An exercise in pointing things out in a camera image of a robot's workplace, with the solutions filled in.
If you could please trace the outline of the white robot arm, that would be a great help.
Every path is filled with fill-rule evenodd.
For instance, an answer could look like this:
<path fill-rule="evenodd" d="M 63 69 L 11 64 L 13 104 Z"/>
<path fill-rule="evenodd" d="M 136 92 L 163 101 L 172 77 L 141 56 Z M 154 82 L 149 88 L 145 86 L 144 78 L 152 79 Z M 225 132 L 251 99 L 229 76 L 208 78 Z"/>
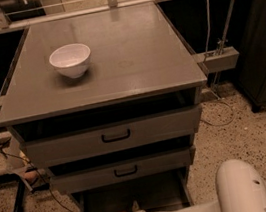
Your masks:
<path fill-rule="evenodd" d="M 251 164 L 227 160 L 218 168 L 215 181 L 215 201 L 169 212 L 266 212 L 266 182 Z"/>

